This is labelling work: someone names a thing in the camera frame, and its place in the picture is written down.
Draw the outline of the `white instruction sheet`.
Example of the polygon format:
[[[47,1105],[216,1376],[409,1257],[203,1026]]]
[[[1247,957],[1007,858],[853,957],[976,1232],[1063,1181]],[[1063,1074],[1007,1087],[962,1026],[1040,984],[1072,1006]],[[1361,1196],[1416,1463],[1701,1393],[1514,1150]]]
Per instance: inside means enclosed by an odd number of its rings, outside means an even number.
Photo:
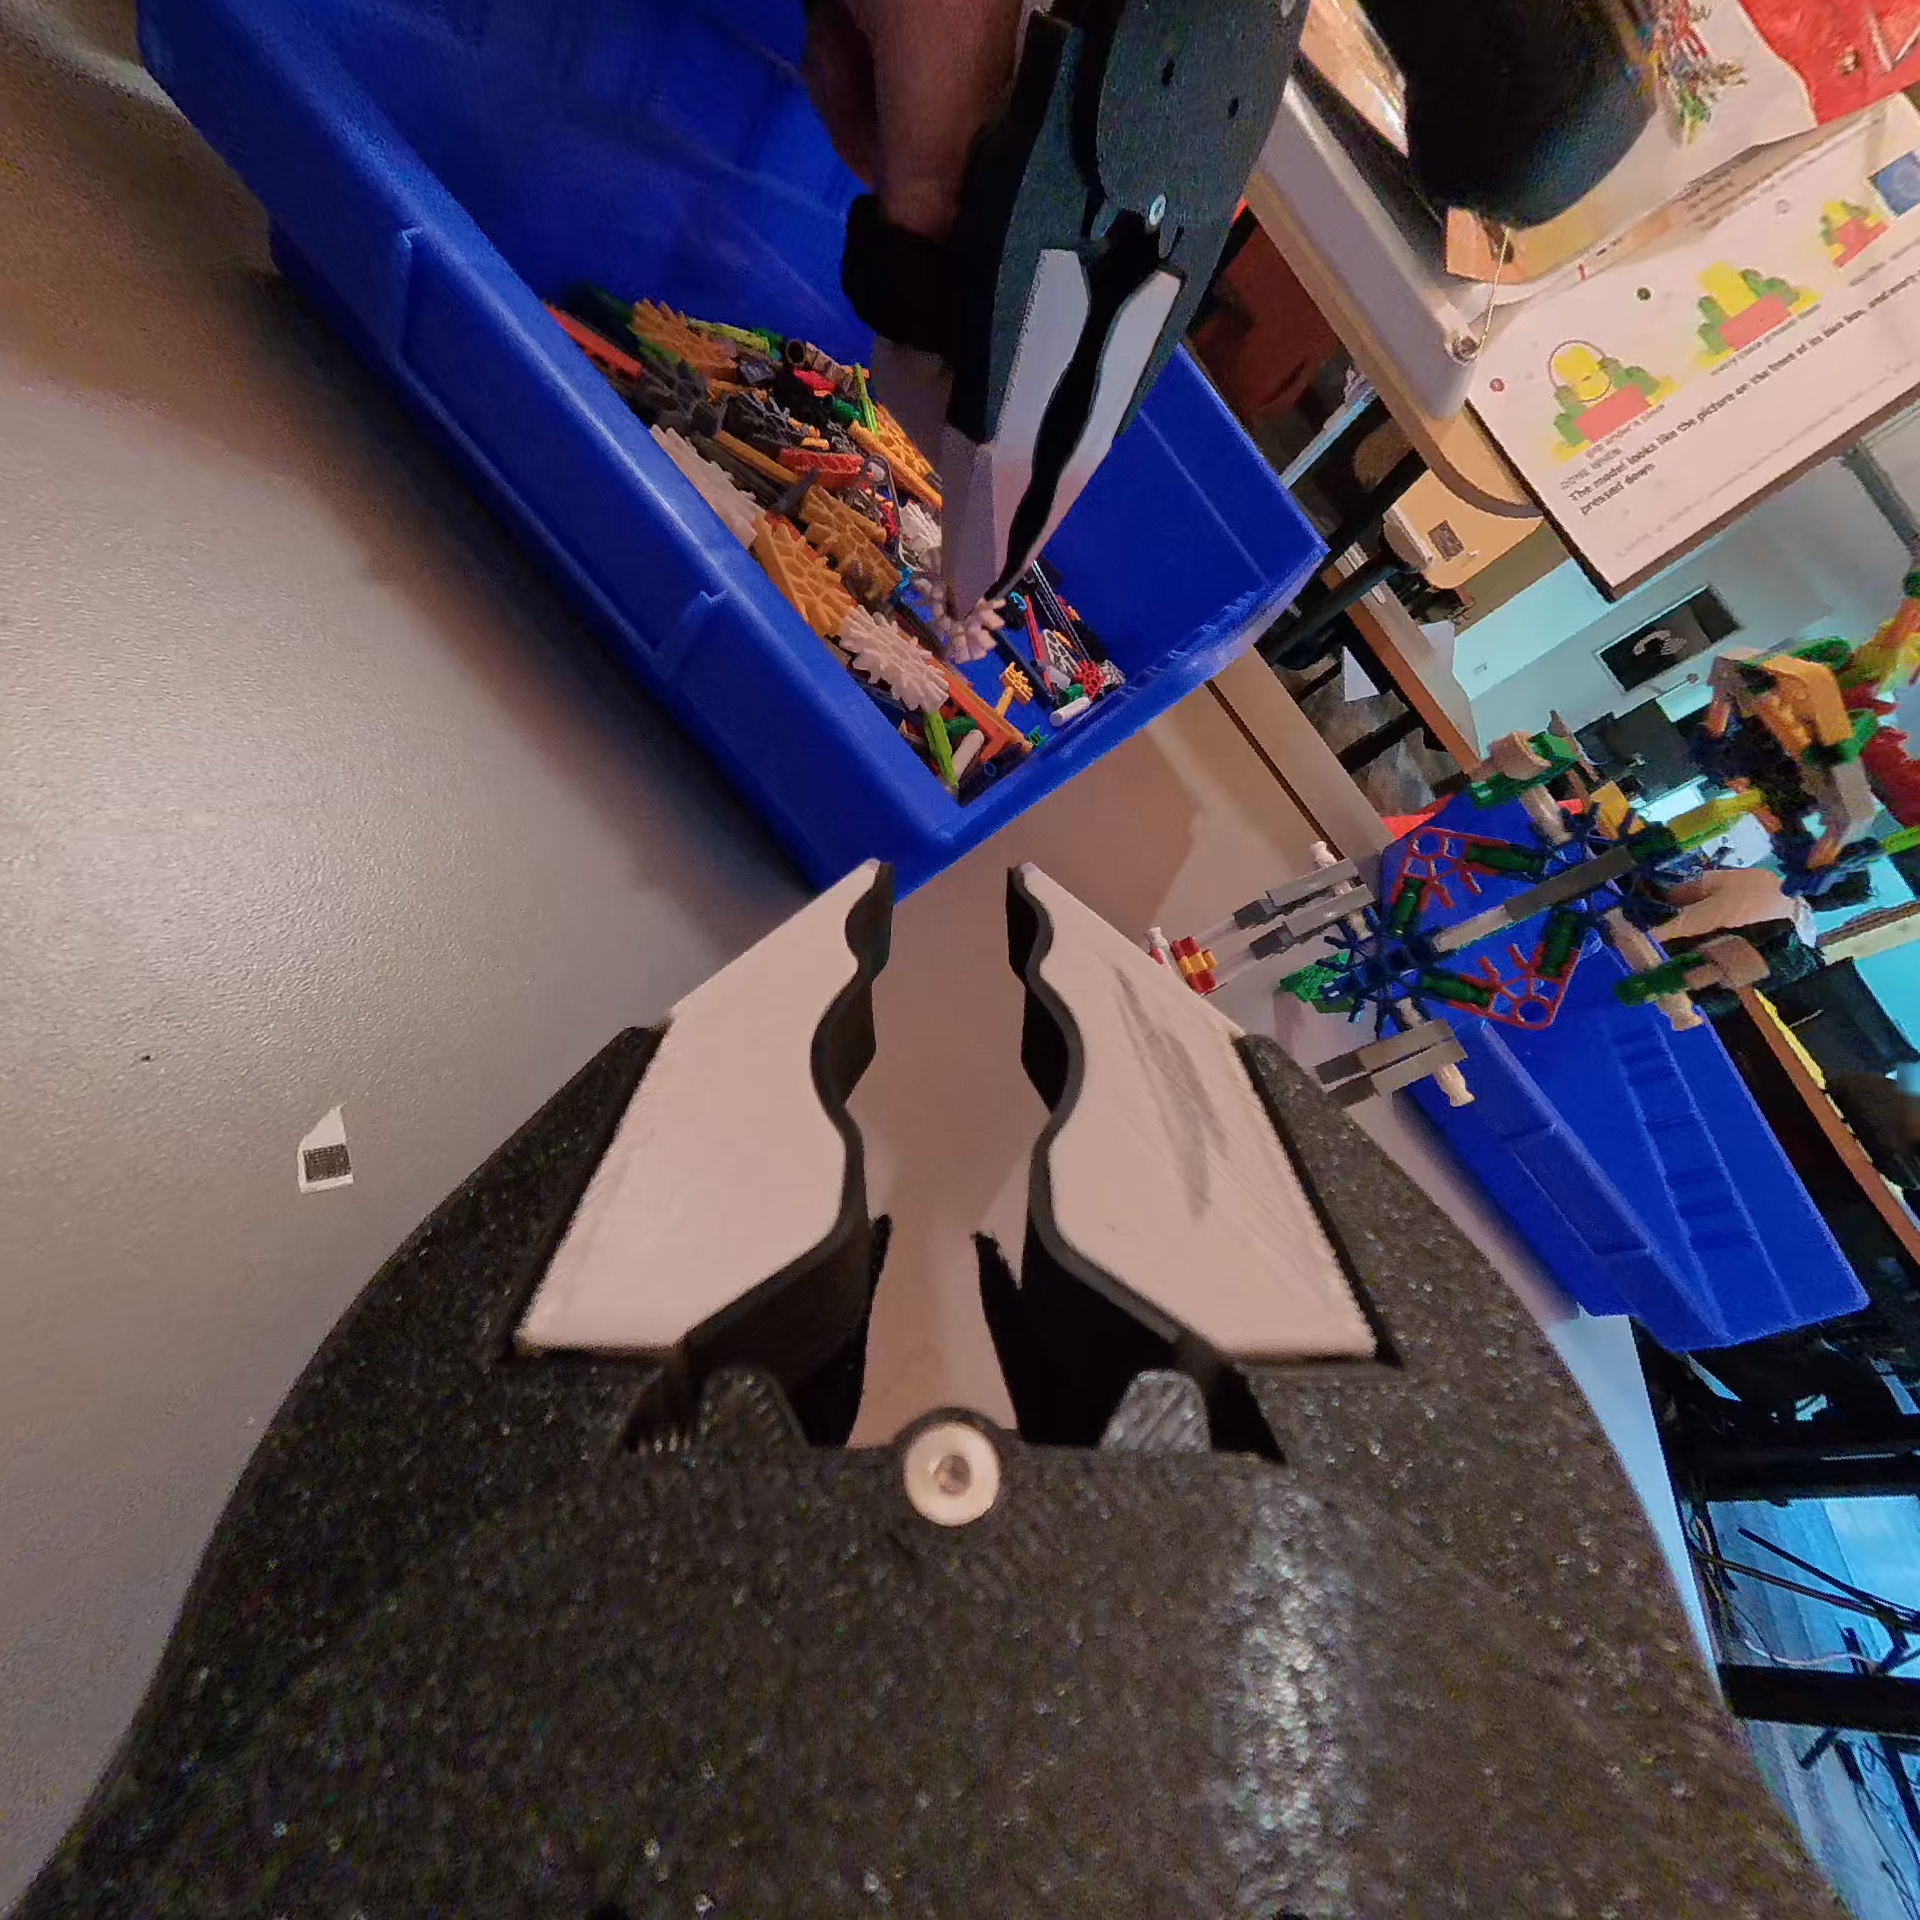
[[[1624,598],[1920,396],[1920,114],[1884,92],[1520,296],[1469,381],[1566,563]]]

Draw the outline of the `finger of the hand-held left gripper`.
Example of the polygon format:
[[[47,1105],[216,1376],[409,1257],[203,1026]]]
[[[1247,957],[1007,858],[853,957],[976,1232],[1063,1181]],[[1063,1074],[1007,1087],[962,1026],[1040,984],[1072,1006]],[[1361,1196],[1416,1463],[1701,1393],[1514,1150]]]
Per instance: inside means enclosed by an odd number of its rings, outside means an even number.
[[[1085,292],[1089,318],[1040,426],[1063,456],[1045,533],[1072,513],[1136,402],[1148,396],[1185,272],[1085,272]]]
[[[997,396],[997,426],[985,426],[985,437],[962,437],[955,415],[938,426],[944,614],[976,614],[985,598],[997,598],[1033,563],[1033,548],[1061,513],[1063,456],[1040,426],[1085,350],[1085,318],[1089,318],[1085,258],[1040,250],[1040,272],[1033,272],[1033,296],[1015,326],[1015,366]]]

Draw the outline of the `colourful printed poster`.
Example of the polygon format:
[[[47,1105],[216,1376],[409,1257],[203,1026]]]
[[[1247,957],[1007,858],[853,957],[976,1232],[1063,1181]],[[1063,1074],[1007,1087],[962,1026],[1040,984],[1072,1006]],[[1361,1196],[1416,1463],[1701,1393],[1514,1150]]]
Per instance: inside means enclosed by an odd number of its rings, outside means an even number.
[[[1643,0],[1653,119],[1632,166],[1719,169],[1920,82],[1908,0]]]

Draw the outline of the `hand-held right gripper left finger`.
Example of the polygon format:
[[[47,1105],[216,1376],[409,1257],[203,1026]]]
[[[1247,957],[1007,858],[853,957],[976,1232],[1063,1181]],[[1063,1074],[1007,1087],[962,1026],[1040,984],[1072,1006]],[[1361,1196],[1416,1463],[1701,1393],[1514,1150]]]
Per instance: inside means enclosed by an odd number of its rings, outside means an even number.
[[[853,858],[667,1006],[516,1310],[516,1360],[643,1360],[675,1420],[763,1376],[808,1445],[853,1445],[876,1298],[853,1087],[883,927],[899,872]]]

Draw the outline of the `person's left hand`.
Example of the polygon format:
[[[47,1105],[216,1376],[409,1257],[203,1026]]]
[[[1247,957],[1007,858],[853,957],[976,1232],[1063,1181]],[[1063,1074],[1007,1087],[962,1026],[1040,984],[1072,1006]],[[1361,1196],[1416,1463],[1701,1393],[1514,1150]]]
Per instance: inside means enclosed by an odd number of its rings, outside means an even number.
[[[899,234],[909,243],[955,234],[962,150],[1015,78],[1015,42],[1021,42],[1021,0],[808,0],[803,8],[808,114]]]

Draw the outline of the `black rounded foam object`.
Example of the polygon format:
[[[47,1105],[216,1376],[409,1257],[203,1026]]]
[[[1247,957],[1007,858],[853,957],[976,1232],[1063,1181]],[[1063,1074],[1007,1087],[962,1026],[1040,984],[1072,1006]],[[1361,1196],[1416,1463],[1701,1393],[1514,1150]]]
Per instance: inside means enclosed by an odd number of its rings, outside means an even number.
[[[1502,234],[1562,221],[1653,119],[1643,0],[1361,0],[1408,82],[1408,182]]]

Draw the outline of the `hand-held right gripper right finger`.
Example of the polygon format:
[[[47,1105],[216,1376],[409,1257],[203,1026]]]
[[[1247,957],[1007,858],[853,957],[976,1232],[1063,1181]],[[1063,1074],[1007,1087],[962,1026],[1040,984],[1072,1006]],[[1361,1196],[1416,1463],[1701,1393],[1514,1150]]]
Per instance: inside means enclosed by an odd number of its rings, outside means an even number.
[[[1040,1096],[1021,1265],[985,1249],[1015,1436],[1099,1452],[1123,1393],[1177,1376],[1211,1452],[1283,1452],[1255,1380],[1373,1364],[1380,1334],[1247,1037],[1040,858],[1007,872],[1007,973]]]

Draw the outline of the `pile of colourful construction pieces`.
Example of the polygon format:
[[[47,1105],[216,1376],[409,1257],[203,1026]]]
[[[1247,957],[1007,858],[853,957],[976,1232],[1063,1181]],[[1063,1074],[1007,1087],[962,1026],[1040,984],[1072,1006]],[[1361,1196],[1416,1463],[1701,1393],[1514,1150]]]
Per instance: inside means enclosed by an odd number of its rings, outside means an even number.
[[[1015,574],[986,655],[955,668],[933,645],[909,574],[938,580],[944,492],[933,456],[876,413],[873,366],[827,357],[803,329],[705,326],[593,278],[569,278],[547,318],[817,636],[883,732],[905,732],[938,794],[985,802],[1123,695],[1108,644],[1063,604],[1045,563]]]

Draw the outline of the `plain blue plastic bin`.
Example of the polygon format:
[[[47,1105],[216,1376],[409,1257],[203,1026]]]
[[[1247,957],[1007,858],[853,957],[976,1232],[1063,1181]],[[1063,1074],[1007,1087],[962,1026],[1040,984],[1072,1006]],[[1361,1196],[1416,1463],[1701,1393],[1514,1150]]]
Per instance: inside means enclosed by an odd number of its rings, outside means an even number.
[[[1759,1121],[1729,1050],[1624,1000],[1588,941],[1538,973],[1547,920],[1438,957],[1469,1110],[1408,1096],[1562,1298],[1660,1350],[1742,1350],[1863,1311],[1867,1292]]]

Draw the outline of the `orange green construction toy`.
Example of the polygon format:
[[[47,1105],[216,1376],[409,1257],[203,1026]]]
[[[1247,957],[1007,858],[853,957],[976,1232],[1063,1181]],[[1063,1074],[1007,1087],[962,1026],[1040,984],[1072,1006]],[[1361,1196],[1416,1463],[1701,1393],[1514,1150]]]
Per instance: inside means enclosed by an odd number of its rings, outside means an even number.
[[[1920,844],[1920,732],[1903,725],[1903,695],[1920,695],[1920,574],[1903,574],[1903,598],[1867,644],[1719,655],[1689,748],[1724,794],[1753,794],[1785,893],[1813,916],[1867,893],[1884,819],[1903,856]]]

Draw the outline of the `blue plastic bin white tag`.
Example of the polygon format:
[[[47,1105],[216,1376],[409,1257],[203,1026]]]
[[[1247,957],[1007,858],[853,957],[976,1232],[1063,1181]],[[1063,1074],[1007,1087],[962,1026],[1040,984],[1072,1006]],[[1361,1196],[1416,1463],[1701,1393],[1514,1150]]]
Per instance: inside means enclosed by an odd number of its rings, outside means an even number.
[[[593,278],[873,357],[834,292],[853,169],[803,92],[803,0],[146,0],[138,52],[263,202],[272,262],[808,889],[853,858],[938,878],[1324,574],[1312,517],[1177,350],[1040,553],[1123,685],[955,802],[547,318]]]

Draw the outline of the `white plastic frame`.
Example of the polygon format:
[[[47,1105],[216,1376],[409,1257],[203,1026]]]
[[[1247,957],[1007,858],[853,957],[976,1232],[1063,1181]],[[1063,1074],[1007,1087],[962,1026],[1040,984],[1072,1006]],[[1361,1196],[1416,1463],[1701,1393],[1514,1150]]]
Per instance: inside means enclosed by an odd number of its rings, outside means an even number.
[[[1438,262],[1438,215],[1312,71],[1288,78],[1247,202],[1391,413],[1469,413],[1493,292]]]

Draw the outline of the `brown wooden board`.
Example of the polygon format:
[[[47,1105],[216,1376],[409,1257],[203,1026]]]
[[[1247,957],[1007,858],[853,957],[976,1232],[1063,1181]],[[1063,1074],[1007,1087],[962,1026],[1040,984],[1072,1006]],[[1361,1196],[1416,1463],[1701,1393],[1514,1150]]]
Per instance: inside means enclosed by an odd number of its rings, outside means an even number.
[[[1825,1087],[1795,1050],[1785,1012],[1759,994],[1742,994],[1742,1026],[1759,1037],[1759,1050],[1764,1050],[1795,1121],[1825,1141],[1825,1164],[1845,1167],[1845,1189],[1863,1189],[1863,1200],[1884,1224],[1884,1241],[1903,1249],[1903,1265],[1920,1265],[1908,1200],[1873,1181],[1867,1141],[1845,1130],[1845,1110],[1825,1105]]]

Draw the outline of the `black metal rack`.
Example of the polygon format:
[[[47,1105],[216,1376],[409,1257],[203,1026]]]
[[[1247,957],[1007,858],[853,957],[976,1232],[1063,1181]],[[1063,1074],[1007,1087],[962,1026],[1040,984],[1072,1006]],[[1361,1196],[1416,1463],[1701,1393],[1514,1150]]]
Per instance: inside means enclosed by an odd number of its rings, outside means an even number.
[[[1845,1393],[1742,1399],[1724,1360],[1634,1334],[1634,1376],[1710,1603],[1719,1693],[1742,1720],[1803,1730],[1803,1765],[1920,1772],[1920,1407]]]

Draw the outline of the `black sign white arrow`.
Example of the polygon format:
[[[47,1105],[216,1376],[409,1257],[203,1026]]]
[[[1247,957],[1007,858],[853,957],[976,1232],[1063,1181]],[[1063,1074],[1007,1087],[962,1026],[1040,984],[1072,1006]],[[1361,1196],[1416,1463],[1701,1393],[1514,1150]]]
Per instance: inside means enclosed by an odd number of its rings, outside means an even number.
[[[1643,614],[1634,636],[1600,644],[1596,668],[1624,695],[1643,695],[1677,674],[1689,655],[1719,655],[1742,636],[1742,614],[1719,593],[1689,593],[1677,604]]]

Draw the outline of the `colourful construction toy figure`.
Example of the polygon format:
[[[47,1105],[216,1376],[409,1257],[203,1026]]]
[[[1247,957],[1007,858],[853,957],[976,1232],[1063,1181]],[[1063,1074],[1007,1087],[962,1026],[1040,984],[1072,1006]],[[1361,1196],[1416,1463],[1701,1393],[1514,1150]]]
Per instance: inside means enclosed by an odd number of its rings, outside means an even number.
[[[1672,1037],[1776,984],[1803,908],[1776,872],[1710,858],[1729,819],[1742,802],[1643,819],[1566,732],[1502,732],[1469,774],[1469,829],[1416,819],[1373,872],[1312,844],[1294,878],[1146,950],[1194,1000],[1288,963],[1283,1000],[1355,1037],[1324,1059],[1343,1110],[1408,1087],[1469,1110],[1469,1037],[1547,1037],[1588,957],[1610,957],[1610,1000]]]

